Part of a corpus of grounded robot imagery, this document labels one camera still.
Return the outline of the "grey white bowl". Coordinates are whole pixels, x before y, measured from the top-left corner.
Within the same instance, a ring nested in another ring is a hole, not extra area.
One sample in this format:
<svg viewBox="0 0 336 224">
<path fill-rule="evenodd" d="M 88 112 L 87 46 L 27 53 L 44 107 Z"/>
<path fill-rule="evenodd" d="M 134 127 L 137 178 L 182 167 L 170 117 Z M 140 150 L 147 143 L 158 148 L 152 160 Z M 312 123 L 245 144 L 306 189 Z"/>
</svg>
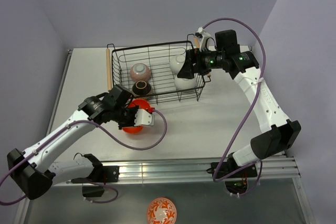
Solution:
<svg viewBox="0 0 336 224">
<path fill-rule="evenodd" d="M 170 70 L 173 74 L 178 74 L 185 62 L 184 55 L 176 55 L 170 59 Z"/>
</svg>

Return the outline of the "brown bowl beige inside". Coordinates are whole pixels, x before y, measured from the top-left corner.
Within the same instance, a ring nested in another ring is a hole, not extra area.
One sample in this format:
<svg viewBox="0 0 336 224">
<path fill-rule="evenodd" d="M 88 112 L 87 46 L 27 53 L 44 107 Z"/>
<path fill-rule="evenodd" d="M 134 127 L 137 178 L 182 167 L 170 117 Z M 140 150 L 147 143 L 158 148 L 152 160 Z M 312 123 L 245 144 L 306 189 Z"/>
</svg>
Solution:
<svg viewBox="0 0 336 224">
<path fill-rule="evenodd" d="M 137 97 L 144 97 L 152 94 L 152 87 L 147 81 L 140 80 L 132 86 L 132 92 Z"/>
</svg>

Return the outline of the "black white patterned bowl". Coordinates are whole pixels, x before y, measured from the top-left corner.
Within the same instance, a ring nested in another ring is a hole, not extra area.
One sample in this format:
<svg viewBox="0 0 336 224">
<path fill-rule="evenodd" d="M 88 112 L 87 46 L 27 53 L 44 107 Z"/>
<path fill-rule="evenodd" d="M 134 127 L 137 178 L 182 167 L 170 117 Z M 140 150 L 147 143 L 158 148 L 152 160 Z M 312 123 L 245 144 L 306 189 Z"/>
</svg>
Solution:
<svg viewBox="0 0 336 224">
<path fill-rule="evenodd" d="M 137 81 L 148 81 L 151 77 L 150 68 L 144 63 L 136 63 L 130 70 L 131 79 Z"/>
</svg>

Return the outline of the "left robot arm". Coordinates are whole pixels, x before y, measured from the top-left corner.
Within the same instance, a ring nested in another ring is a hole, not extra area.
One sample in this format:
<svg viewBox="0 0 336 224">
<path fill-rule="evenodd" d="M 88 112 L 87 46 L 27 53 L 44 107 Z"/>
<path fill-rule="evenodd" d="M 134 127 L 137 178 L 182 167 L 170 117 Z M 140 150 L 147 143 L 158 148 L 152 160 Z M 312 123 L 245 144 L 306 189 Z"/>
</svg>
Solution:
<svg viewBox="0 0 336 224">
<path fill-rule="evenodd" d="M 30 200 L 67 180 L 101 180 L 103 165 L 92 154 L 60 164 L 55 160 L 77 140 L 105 123 L 116 122 L 119 129 L 140 126 L 140 114 L 146 110 L 138 105 L 129 106 L 132 100 L 133 94 L 118 84 L 109 92 L 86 98 L 66 122 L 35 145 L 23 151 L 16 148 L 10 151 L 8 176 Z"/>
</svg>

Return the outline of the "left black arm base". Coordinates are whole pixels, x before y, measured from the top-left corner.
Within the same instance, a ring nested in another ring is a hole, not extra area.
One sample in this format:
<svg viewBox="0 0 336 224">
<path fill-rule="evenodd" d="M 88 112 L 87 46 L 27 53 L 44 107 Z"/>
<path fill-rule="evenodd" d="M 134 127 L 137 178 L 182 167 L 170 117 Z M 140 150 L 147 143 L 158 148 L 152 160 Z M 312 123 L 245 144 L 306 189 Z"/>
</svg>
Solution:
<svg viewBox="0 0 336 224">
<path fill-rule="evenodd" d="M 70 180 L 72 184 L 82 184 L 82 195 L 87 200 L 98 201 L 104 193 L 112 193 L 113 200 L 116 200 L 119 192 L 110 183 L 116 183 L 119 179 L 119 166 L 102 166 L 97 175 L 90 175 L 86 178 L 75 178 Z"/>
</svg>

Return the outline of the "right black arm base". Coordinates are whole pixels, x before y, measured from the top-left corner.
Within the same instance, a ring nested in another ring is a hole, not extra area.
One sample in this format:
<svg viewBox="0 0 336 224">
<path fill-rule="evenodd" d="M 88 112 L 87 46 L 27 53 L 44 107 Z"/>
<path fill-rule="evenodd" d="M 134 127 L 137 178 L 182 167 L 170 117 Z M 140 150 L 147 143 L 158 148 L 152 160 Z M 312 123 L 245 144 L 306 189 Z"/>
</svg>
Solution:
<svg viewBox="0 0 336 224">
<path fill-rule="evenodd" d="M 239 169 L 239 167 L 235 164 L 234 161 L 226 161 L 221 165 L 216 178 L 221 178 L 225 175 L 228 175 L 231 172 Z M 253 164 L 245 169 L 242 169 L 235 174 L 229 176 L 229 178 L 234 178 L 235 180 L 230 180 L 225 182 L 226 189 L 233 194 L 242 194 L 245 193 L 248 189 L 248 178 L 257 178 L 257 168 L 256 165 Z"/>
</svg>

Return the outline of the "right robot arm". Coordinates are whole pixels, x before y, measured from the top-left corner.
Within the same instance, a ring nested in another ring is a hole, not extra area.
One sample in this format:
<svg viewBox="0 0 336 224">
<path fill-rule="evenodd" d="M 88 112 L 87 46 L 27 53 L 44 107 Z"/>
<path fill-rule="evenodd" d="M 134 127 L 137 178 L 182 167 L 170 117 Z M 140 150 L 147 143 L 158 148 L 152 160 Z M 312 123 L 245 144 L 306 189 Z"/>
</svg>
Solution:
<svg viewBox="0 0 336 224">
<path fill-rule="evenodd" d="M 230 156 L 233 160 L 227 164 L 227 170 L 237 177 L 245 171 L 245 165 L 289 149 L 301 125 L 281 109 L 262 76 L 262 66 L 251 51 L 241 52 L 234 30 L 215 34 L 215 50 L 207 48 L 211 35 L 204 28 L 200 27 L 196 35 L 201 40 L 200 47 L 186 51 L 177 77 L 191 79 L 196 74 L 207 75 L 213 69 L 224 70 L 247 97 L 259 123 L 261 134 Z"/>
</svg>

